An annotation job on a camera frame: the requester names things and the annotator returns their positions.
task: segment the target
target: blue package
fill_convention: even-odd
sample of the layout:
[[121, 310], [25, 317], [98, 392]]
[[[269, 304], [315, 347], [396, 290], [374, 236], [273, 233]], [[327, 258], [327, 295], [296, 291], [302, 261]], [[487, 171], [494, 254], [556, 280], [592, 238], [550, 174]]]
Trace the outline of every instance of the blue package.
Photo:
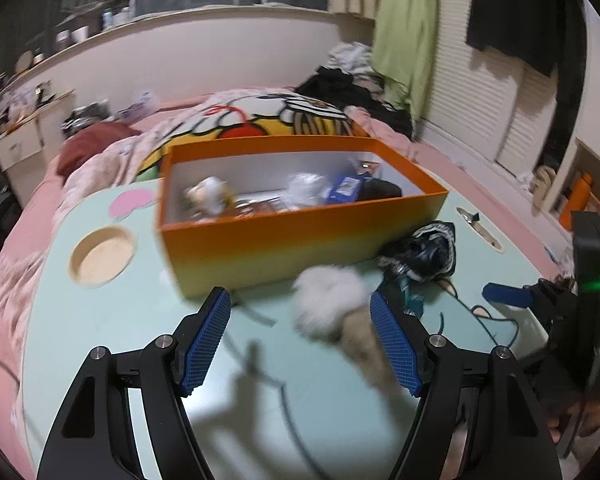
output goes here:
[[325, 204], [348, 204], [358, 199], [365, 181], [363, 175], [341, 174], [329, 192]]

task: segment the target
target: small table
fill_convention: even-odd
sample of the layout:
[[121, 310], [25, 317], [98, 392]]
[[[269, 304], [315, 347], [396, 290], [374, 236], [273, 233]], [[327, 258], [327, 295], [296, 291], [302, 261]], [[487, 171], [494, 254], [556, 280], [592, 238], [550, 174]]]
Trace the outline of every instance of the small table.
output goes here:
[[[67, 273], [81, 238], [116, 222], [108, 215], [113, 199], [136, 188], [157, 194], [158, 184], [139, 182], [88, 197], [64, 220], [52, 243], [31, 313], [22, 378], [36, 469], [64, 395], [91, 348], [103, 345], [114, 353], [143, 348], [171, 333], [202, 304], [203, 298], [182, 298], [170, 275], [154, 231], [154, 206], [120, 221], [138, 237], [138, 245], [112, 282], [84, 288]], [[424, 326], [431, 333], [442, 328], [460, 348], [488, 352], [495, 344], [511, 343], [518, 356], [539, 348], [546, 333], [529, 311], [499, 307], [504, 319], [481, 291], [487, 282], [535, 283], [540, 274], [480, 215], [504, 248], [494, 250], [461, 219], [458, 206], [475, 212], [451, 191], [439, 214], [456, 225], [458, 259], [451, 282], [458, 298], [427, 285]], [[358, 269], [371, 292], [381, 273], [373, 262]], [[337, 348], [299, 336], [293, 329], [290, 282], [238, 290], [234, 299], [240, 305], [232, 311], [205, 383], [184, 401], [216, 479], [387, 478], [413, 423], [417, 399], [407, 390], [385, 397], [366, 386]], [[476, 304], [493, 319], [474, 316]], [[130, 390], [130, 408], [144, 475], [158, 479], [139, 390]]]

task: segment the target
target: pile of clothes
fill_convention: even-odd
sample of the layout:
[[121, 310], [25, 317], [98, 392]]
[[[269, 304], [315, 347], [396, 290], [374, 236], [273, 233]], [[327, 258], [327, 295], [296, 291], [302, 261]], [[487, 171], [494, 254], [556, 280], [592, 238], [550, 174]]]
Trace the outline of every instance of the pile of clothes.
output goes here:
[[325, 66], [295, 89], [301, 95], [320, 99], [343, 110], [348, 106], [364, 108], [409, 139], [413, 134], [408, 110], [396, 110], [384, 102], [384, 81], [370, 65], [371, 47], [359, 43], [341, 43], [329, 53]]

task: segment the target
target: louvered door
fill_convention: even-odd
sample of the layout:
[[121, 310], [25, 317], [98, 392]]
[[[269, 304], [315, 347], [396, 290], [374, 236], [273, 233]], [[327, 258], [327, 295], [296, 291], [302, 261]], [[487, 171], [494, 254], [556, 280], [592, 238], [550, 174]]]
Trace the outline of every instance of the louvered door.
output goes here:
[[471, 0], [440, 0], [438, 51], [427, 119], [490, 160], [509, 125], [520, 60], [468, 46]]
[[[471, 0], [440, 0], [438, 49], [425, 118], [513, 174], [533, 165], [554, 111], [555, 79], [519, 59], [465, 43]], [[538, 99], [544, 104], [533, 106]]]
[[535, 168], [555, 111], [556, 72], [549, 78], [525, 65], [511, 123], [497, 161], [514, 175]]

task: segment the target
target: plush toy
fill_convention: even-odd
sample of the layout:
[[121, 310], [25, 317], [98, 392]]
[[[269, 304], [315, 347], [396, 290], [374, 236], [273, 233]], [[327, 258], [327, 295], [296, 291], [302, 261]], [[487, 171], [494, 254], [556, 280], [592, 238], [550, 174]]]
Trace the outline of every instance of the plush toy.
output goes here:
[[369, 385], [387, 393], [398, 389], [371, 321], [370, 293], [355, 269], [311, 267], [298, 276], [293, 288], [296, 330], [336, 342]]
[[184, 195], [190, 207], [208, 216], [218, 216], [234, 201], [227, 184], [215, 176], [189, 187]]
[[293, 289], [296, 330], [309, 337], [337, 338], [342, 318], [369, 304], [370, 295], [352, 267], [310, 267]]

